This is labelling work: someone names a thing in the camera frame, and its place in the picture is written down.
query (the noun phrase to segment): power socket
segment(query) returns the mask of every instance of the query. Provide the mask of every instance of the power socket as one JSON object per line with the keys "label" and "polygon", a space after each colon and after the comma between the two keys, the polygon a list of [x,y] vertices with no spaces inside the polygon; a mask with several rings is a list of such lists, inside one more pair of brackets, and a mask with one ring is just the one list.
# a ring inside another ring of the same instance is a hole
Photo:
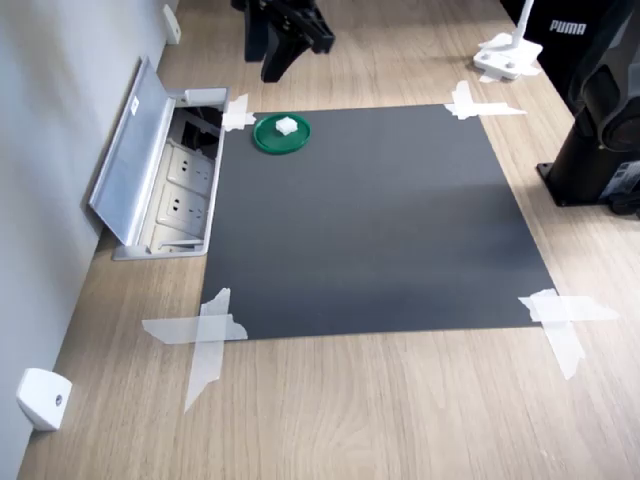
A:
{"label": "power socket", "polygon": [[167,183],[158,208],[158,223],[198,238],[204,237],[206,200],[178,185]]}
{"label": "power socket", "polygon": [[167,178],[187,190],[209,196],[213,183],[213,163],[197,153],[174,146]]}

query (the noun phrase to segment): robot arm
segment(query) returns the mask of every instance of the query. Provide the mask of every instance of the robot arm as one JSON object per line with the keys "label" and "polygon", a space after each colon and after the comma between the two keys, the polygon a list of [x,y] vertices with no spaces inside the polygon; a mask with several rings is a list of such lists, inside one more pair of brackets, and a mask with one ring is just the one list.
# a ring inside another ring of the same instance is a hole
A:
{"label": "robot arm", "polygon": [[335,36],[314,0],[232,0],[245,17],[245,61],[261,62],[262,81],[277,82],[306,50],[329,53]]}
{"label": "robot arm", "polygon": [[538,171],[559,206],[608,203],[640,215],[640,8],[611,5],[569,90],[576,120]]}

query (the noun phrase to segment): wooden desk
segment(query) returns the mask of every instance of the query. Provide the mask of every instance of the wooden desk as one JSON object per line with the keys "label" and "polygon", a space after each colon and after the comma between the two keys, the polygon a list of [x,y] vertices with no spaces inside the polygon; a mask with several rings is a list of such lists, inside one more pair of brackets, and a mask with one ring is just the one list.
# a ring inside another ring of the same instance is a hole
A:
{"label": "wooden desk", "polygon": [[638,478],[640,222],[552,204],[534,165],[555,158],[571,115],[544,75],[485,85],[467,66],[512,28],[498,1],[319,3],[331,55],[264,85],[229,1],[182,0],[161,76],[231,85],[255,111],[445,103],[466,79],[476,101],[528,111],[482,121],[545,262],[561,294],[623,318],[577,325],[587,359],[570,381],[539,328],[229,344],[184,415],[192,346],[140,321],[194,315],[204,258],[112,262],[107,235],[56,366],[74,383],[62,429],[32,439],[21,478]]}

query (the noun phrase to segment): green lid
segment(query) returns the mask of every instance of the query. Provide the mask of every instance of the green lid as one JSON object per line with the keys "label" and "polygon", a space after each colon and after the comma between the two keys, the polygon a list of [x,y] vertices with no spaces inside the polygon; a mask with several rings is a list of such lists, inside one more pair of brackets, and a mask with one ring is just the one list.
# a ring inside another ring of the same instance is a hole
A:
{"label": "green lid", "polygon": [[[289,117],[298,123],[298,130],[283,135],[276,129],[276,122]],[[278,113],[264,117],[253,128],[253,139],[260,150],[280,155],[295,152],[306,145],[311,137],[311,125],[299,115]]]}

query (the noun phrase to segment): white wall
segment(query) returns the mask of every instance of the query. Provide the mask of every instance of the white wall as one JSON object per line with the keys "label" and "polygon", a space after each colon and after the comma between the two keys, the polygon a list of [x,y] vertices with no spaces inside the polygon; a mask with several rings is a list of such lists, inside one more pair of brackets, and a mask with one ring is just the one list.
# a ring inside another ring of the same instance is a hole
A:
{"label": "white wall", "polygon": [[178,0],[0,1],[0,478],[31,426],[15,391],[51,369],[100,227],[85,212],[136,61],[157,66]]}

